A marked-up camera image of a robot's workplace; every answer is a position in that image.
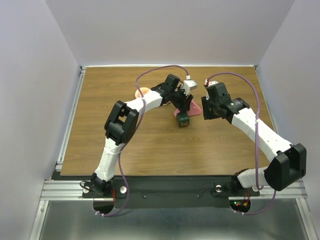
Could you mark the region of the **pink triangular power strip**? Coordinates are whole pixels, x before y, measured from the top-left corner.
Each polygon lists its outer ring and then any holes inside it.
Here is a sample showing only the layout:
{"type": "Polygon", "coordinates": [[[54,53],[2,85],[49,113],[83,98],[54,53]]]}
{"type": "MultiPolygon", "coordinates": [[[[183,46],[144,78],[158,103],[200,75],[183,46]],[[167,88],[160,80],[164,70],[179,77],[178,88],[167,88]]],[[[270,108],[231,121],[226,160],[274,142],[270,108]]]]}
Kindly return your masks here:
{"type": "Polygon", "coordinates": [[[176,108],[176,110],[174,112],[174,116],[175,117],[176,117],[177,113],[179,113],[179,112],[187,112],[189,117],[197,116],[197,115],[200,115],[202,113],[202,109],[200,108],[200,106],[194,100],[191,101],[190,110],[189,111],[181,111],[181,107],[175,107],[175,108],[176,108]]]}

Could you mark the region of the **dark green plug adapter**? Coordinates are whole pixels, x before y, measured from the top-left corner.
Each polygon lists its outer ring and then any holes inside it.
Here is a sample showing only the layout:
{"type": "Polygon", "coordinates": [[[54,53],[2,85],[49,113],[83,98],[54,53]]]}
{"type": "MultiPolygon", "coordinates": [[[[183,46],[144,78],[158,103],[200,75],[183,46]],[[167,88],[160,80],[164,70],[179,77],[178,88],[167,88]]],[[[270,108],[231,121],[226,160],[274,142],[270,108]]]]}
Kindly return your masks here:
{"type": "Polygon", "coordinates": [[[187,127],[190,124],[190,117],[187,112],[177,113],[176,120],[180,128],[187,127]]]}

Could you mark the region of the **round pink power strip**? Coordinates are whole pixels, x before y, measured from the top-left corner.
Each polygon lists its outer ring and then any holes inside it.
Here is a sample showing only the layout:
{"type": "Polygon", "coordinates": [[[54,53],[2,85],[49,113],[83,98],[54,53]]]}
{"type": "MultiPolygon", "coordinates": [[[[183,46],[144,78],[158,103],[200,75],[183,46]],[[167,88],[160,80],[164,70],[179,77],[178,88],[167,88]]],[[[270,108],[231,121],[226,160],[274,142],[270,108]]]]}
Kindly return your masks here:
{"type": "Polygon", "coordinates": [[[140,89],[137,89],[134,93],[134,96],[136,99],[141,97],[141,93],[143,95],[147,94],[150,91],[150,89],[148,87],[141,87],[140,89]]]}

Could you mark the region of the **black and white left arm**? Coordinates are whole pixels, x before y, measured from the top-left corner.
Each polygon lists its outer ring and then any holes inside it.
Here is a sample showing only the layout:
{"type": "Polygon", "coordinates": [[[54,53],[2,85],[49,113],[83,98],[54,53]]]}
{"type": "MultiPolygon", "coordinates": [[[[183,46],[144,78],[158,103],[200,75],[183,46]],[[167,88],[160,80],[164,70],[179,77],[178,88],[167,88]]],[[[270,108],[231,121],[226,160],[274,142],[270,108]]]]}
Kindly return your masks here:
{"type": "Polygon", "coordinates": [[[181,112],[189,111],[193,99],[191,91],[196,88],[197,83],[189,75],[181,81],[179,77],[169,74],[163,83],[152,87],[143,96],[127,102],[119,100],[114,104],[104,125],[105,145],[102,156],[90,179],[95,193],[100,197],[111,193],[118,156],[134,136],[138,120],[142,119],[143,114],[169,102],[181,112]]]}

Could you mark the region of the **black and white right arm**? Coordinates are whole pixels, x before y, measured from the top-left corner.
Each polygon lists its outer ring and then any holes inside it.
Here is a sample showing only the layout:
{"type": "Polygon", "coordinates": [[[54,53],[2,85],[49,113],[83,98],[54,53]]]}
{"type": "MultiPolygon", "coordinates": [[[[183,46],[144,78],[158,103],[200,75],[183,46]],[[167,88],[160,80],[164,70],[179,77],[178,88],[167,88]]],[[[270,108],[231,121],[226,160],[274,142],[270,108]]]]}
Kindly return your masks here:
{"type": "Polygon", "coordinates": [[[250,105],[241,98],[231,99],[224,83],[204,83],[206,96],[201,98],[203,117],[206,120],[222,118],[240,129],[262,151],[270,164],[267,167],[245,169],[236,173],[230,182],[231,192],[242,195],[251,187],[269,186],[282,191],[306,175],[307,150],[282,138],[257,118],[250,105]]]}

